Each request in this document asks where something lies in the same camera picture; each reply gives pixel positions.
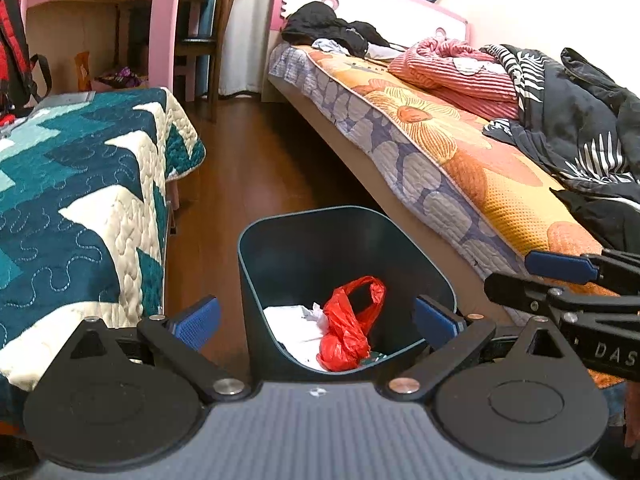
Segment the red plastic bag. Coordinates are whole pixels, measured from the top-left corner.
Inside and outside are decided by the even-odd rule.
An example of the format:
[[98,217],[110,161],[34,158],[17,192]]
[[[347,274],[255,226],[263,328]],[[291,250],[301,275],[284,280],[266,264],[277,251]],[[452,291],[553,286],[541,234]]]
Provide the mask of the red plastic bag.
[[[350,295],[364,292],[368,304],[355,312]],[[369,333],[384,306],[386,286],[367,275],[337,287],[322,308],[328,320],[326,333],[320,340],[318,363],[329,372],[354,370],[371,356]]]

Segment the white paper towel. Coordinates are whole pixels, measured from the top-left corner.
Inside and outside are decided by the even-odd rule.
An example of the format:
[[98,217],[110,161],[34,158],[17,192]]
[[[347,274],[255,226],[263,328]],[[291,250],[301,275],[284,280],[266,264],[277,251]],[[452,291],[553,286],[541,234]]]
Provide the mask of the white paper towel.
[[326,372],[319,362],[320,344],[329,321],[320,304],[268,307],[264,315],[276,341],[303,366]]

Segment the dark teal trash bin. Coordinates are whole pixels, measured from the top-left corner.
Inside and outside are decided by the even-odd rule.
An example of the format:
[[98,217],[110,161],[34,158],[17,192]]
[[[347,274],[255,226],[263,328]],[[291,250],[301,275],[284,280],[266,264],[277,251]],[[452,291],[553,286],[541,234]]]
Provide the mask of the dark teal trash bin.
[[[341,206],[282,214],[250,224],[238,241],[250,374],[254,382],[379,382],[410,367],[426,349],[413,322],[416,297],[458,310],[450,281],[389,218]],[[332,292],[372,276],[386,295],[368,337],[382,360],[347,372],[297,361],[265,318],[271,307],[325,304]]]

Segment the orange floral bed quilt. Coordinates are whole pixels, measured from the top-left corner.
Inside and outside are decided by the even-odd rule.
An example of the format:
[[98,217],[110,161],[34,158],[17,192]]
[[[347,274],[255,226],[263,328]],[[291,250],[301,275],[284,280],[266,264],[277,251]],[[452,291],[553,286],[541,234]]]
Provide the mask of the orange floral bed quilt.
[[479,278],[523,271],[532,250],[601,251],[555,197],[562,186],[517,148],[484,136],[484,119],[382,66],[312,47],[278,44],[267,75],[359,148],[383,179],[381,190]]

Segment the dark patterned clothing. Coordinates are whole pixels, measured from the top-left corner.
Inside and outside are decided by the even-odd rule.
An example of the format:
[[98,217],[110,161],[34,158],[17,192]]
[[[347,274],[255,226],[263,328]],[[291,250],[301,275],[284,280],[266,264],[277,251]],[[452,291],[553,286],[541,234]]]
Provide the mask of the dark patterned clothing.
[[639,98],[571,48],[559,60],[488,44],[510,76],[518,116],[485,136],[515,146],[561,185],[555,191],[603,247],[639,250]]

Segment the teal cream zigzag quilt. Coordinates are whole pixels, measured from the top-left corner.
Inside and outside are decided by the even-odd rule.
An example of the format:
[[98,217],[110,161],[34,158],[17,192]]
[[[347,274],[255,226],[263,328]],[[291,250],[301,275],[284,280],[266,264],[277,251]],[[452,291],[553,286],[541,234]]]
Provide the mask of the teal cream zigzag quilt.
[[66,94],[2,141],[2,434],[80,321],[162,312],[167,185],[205,155],[165,88]]

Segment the red striped blanket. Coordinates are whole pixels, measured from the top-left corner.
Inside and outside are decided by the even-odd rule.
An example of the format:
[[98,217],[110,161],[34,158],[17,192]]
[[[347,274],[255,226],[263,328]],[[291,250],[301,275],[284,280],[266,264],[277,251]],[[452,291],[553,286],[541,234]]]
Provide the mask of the red striped blanket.
[[427,38],[394,58],[388,71],[486,120],[518,118],[514,83],[495,58],[455,39]]

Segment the white curtain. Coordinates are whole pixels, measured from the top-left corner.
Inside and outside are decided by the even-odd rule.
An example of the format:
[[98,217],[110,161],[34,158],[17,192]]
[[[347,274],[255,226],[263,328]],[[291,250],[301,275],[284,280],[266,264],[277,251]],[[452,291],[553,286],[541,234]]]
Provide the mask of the white curtain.
[[234,0],[224,33],[219,94],[262,92],[271,0]]

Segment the pink white headboard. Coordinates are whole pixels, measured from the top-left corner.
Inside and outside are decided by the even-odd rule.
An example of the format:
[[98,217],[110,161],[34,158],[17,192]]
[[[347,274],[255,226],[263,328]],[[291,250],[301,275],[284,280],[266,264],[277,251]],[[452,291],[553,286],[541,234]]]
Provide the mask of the pink white headboard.
[[370,23],[383,38],[401,47],[428,37],[469,42],[472,36],[467,20],[426,0],[271,0],[268,42],[274,44],[285,20],[311,1],[325,3],[345,21]]

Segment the orange snack bag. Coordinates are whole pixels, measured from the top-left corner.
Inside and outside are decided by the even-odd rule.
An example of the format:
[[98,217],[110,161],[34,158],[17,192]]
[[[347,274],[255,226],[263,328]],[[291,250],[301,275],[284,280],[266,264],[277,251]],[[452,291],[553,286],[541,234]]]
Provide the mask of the orange snack bag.
[[88,51],[82,51],[75,55],[74,62],[77,77],[77,89],[79,92],[87,92],[92,90],[92,78],[89,70]]

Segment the red black backpack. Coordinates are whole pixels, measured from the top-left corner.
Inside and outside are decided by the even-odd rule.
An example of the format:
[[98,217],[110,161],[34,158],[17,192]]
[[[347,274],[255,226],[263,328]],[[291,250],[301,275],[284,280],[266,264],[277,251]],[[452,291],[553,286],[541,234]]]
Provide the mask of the red black backpack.
[[9,127],[50,94],[52,77],[48,60],[29,54],[20,0],[0,0],[0,32],[1,127]]

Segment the black clothing on bed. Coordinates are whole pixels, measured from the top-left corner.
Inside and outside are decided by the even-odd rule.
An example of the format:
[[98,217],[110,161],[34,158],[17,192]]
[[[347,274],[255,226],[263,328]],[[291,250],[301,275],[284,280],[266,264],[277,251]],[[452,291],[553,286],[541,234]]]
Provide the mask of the black clothing on bed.
[[320,1],[306,3],[291,14],[281,30],[281,37],[294,46],[311,46],[318,39],[333,40],[357,58],[366,55],[369,44],[390,47],[373,25],[362,21],[346,22]]

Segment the dark wooden chair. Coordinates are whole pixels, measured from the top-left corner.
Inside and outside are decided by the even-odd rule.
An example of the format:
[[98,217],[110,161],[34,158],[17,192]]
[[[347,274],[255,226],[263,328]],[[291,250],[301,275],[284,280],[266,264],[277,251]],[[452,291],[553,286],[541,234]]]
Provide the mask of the dark wooden chair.
[[213,31],[207,38],[186,38],[177,42],[178,55],[209,56],[208,92],[209,118],[217,121],[222,46],[234,0],[215,0]]

